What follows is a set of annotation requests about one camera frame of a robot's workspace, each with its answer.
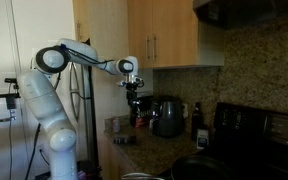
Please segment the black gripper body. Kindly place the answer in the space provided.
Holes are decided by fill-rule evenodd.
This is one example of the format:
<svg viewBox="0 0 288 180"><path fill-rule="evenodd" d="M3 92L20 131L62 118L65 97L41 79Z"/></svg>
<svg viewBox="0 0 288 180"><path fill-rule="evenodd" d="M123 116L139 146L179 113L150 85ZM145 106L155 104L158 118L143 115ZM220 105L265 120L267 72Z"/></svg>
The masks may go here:
<svg viewBox="0 0 288 180"><path fill-rule="evenodd" d="M137 89L144 86L144 80L138 75L127 75L119 85L127 90L127 99L135 100L137 98Z"/></svg>

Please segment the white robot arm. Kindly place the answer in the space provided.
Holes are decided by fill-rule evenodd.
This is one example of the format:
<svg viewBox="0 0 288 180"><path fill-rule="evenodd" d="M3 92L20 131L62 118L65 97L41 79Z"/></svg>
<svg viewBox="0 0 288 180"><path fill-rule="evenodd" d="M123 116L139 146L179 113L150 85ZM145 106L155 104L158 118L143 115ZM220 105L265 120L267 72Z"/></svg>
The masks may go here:
<svg viewBox="0 0 288 180"><path fill-rule="evenodd" d="M62 38L56 45L39 50L30 70L17 77L21 97L44 128L50 147L50 180L79 180L76 161L76 131L50 76L62 72L68 63L93 66L111 75L126 76L119 85L127 89L132 117L137 116L138 60L127 56L119 60L98 57L95 48L76 40Z"/></svg>

